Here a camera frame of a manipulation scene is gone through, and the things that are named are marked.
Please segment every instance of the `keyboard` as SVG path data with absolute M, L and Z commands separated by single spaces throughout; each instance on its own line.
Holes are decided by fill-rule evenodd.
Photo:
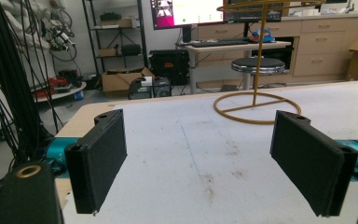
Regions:
M 221 47 L 231 45 L 247 45 L 248 42 L 244 40 L 233 40 L 233 41 L 216 41 L 216 42 L 199 42 L 192 43 L 191 46 L 194 48 L 208 48 L 208 47 Z

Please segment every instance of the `computer monitor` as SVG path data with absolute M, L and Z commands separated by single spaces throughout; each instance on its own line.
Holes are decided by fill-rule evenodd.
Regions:
M 243 0 L 228 0 L 229 4 L 242 3 Z M 266 21 L 268 22 L 280 22 L 282 18 L 283 3 L 268 4 L 268 12 Z M 263 5 L 252 5 L 247 7 L 241 7 L 241 9 L 249 9 L 246 11 L 227 11 L 225 13 L 225 22 L 227 23 L 243 23 L 243 22 L 259 22 L 263 19 Z
M 150 0 L 155 30 L 224 22 L 224 0 Z

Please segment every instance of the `chair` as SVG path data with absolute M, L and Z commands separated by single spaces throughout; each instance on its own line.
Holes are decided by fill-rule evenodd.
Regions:
M 257 58 L 240 58 L 231 63 L 231 68 L 243 73 L 243 89 L 249 90 L 250 76 L 255 75 L 257 69 Z M 284 72 L 284 62 L 278 59 L 262 58 L 260 64 L 260 75 L 273 75 Z

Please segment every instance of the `white table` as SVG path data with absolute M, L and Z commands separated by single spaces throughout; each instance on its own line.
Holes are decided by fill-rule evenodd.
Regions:
M 358 139 L 358 82 L 263 92 L 298 103 L 311 125 L 333 139 Z M 65 223 L 356 222 L 357 182 L 350 183 L 339 217 L 316 217 L 269 155 L 273 126 L 219 116 L 213 102 L 222 94 L 83 106 L 57 136 L 83 136 L 95 116 L 123 108 L 128 157 L 100 213 L 77 214 L 69 194 L 63 208 Z M 247 100 L 234 98 L 221 107 Z M 276 109 L 294 111 L 290 105 L 271 105 L 250 112 L 272 119 Z
M 290 42 L 277 41 L 276 43 L 263 43 L 263 49 L 280 49 L 286 46 L 291 45 Z M 218 53 L 218 52 L 229 52 L 229 51 L 247 51 L 248 57 L 252 56 L 252 50 L 258 49 L 258 44 L 247 44 L 247 45 L 233 45 L 233 46 L 220 46 L 220 47 L 208 47 L 208 48 L 193 48 L 191 46 L 185 46 L 185 49 L 188 50 L 190 57 L 190 93 L 194 94 L 196 92 L 196 85 L 199 81 L 199 72 L 200 69 L 205 67 L 199 67 L 198 62 L 196 62 L 196 55 L 199 53 Z M 214 73 L 226 73 L 226 70 L 220 70 L 218 66 L 214 66 L 212 71 Z

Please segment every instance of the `black box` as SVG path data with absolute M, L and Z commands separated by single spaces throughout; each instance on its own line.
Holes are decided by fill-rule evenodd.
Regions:
M 123 45 L 121 47 L 121 53 L 124 56 L 138 55 L 141 53 L 141 46 L 138 44 Z
M 78 214 L 99 212 L 127 158 L 122 109 L 94 118 L 95 126 L 65 148 L 67 168 Z
M 153 81 L 153 94 L 155 98 L 172 96 L 171 84 L 166 77 L 160 77 Z
M 185 49 L 150 50 L 150 71 L 158 77 L 167 77 L 171 85 L 185 85 L 188 74 L 188 51 Z

